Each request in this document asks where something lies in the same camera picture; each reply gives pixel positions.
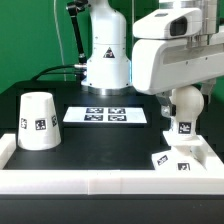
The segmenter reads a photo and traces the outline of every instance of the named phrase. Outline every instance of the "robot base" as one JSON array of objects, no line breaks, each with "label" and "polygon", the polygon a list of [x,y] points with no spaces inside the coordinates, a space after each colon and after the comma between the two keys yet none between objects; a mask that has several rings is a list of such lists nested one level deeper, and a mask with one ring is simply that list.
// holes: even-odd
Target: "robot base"
[{"label": "robot base", "polygon": [[218,171],[224,168],[222,161],[200,135],[191,140],[178,141],[169,131],[164,132],[171,150],[152,155],[153,165],[161,171]]},{"label": "robot base", "polygon": [[97,94],[97,95],[103,95],[103,96],[119,96],[119,95],[125,95],[127,93],[134,91],[131,85],[121,89],[95,88],[95,87],[87,85],[87,82],[85,80],[82,81],[82,90],[93,93],[93,94]]}]

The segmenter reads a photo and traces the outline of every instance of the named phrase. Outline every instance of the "white cup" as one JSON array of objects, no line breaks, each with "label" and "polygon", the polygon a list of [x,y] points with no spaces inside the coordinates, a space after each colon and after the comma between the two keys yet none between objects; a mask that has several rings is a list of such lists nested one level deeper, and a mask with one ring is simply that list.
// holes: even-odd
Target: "white cup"
[{"label": "white cup", "polygon": [[21,96],[18,145],[28,150],[44,150],[61,142],[53,96],[30,92]]}]

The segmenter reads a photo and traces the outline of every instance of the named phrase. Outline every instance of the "black cable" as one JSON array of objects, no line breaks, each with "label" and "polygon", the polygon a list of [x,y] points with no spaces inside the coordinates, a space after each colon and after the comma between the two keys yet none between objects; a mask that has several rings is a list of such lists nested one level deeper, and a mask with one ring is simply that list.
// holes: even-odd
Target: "black cable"
[{"label": "black cable", "polygon": [[47,68],[47,69],[41,71],[39,74],[37,74],[33,78],[31,78],[31,80],[32,81],[37,80],[40,76],[49,74],[48,72],[59,70],[59,69],[66,69],[66,68],[73,68],[73,69],[75,69],[74,65],[55,66],[55,67]]}]

